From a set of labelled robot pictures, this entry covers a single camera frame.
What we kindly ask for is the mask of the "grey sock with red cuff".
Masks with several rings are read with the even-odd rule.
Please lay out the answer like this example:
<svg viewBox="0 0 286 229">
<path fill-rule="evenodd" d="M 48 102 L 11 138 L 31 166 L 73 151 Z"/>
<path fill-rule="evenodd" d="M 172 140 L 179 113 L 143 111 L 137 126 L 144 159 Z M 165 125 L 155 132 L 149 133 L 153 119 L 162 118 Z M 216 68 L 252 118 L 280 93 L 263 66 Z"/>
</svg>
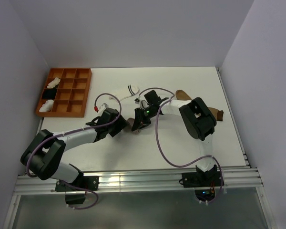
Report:
<svg viewBox="0 0 286 229">
<path fill-rule="evenodd" d="M 127 126 L 123 129 L 123 131 L 127 132 L 127 133 L 132 133 L 132 134 L 139 134 L 140 129 L 134 130 L 132 131 L 132 127 L 134 124 L 134 119 L 133 118 L 128 118 L 127 119 Z"/>
</svg>

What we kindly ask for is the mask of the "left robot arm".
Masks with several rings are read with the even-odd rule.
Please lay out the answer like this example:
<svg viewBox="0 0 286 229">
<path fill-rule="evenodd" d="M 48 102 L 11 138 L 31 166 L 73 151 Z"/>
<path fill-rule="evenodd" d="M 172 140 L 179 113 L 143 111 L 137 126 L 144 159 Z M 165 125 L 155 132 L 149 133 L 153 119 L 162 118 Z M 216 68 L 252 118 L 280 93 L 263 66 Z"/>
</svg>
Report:
<svg viewBox="0 0 286 229">
<path fill-rule="evenodd" d="M 118 110 L 106 108 L 102 114 L 84 127 L 60 133 L 41 130 L 20 158 L 32 177 L 62 180 L 71 190 L 83 186 L 83 172 L 71 164 L 61 162 L 64 152 L 78 146 L 96 143 L 107 135 L 114 137 L 128 126 Z"/>
</svg>

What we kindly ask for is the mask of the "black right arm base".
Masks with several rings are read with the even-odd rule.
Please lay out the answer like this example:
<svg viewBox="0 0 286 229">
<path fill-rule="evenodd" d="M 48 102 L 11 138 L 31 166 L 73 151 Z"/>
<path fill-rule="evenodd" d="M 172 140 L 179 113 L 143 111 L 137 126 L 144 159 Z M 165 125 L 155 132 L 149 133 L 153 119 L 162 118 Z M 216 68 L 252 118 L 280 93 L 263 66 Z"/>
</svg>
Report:
<svg viewBox="0 0 286 229">
<path fill-rule="evenodd" d="M 178 181 L 184 188 L 201 188 L 204 189 L 195 190 L 195 196 L 199 201 L 209 202 L 216 196 L 215 187 L 223 187 L 224 181 L 219 171 L 207 171 L 202 172 L 197 170 L 196 172 L 182 173 L 182 178 Z"/>
</svg>

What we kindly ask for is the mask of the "tan brown long sock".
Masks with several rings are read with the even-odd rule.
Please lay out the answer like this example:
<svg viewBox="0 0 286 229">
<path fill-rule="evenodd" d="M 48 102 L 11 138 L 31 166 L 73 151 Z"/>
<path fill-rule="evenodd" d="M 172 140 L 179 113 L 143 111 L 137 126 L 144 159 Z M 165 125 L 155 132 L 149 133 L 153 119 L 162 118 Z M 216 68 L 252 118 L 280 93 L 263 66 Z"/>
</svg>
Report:
<svg viewBox="0 0 286 229">
<path fill-rule="evenodd" d="M 175 96 L 176 96 L 177 100 L 181 100 L 181 101 L 192 100 L 192 98 L 183 90 L 176 90 Z M 223 121 L 223 116 L 224 116 L 223 110 L 218 110 L 218 109 L 213 108 L 213 107 L 208 107 L 208 109 L 213 114 L 216 121 Z"/>
</svg>

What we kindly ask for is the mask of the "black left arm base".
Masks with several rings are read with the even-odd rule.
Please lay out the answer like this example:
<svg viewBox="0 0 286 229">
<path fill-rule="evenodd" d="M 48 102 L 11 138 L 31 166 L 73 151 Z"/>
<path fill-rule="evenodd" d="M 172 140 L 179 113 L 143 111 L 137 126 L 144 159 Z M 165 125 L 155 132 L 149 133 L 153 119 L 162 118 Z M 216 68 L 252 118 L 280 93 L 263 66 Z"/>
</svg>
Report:
<svg viewBox="0 0 286 229">
<path fill-rule="evenodd" d="M 80 210 L 94 207 L 99 196 L 95 192 L 98 190 L 99 176 L 82 176 L 77 181 L 69 184 L 66 181 L 59 180 L 56 182 L 55 191 L 65 193 L 65 203 L 68 207 Z M 81 207 L 85 202 L 88 193 L 95 196 L 95 201 L 86 207 Z"/>
</svg>

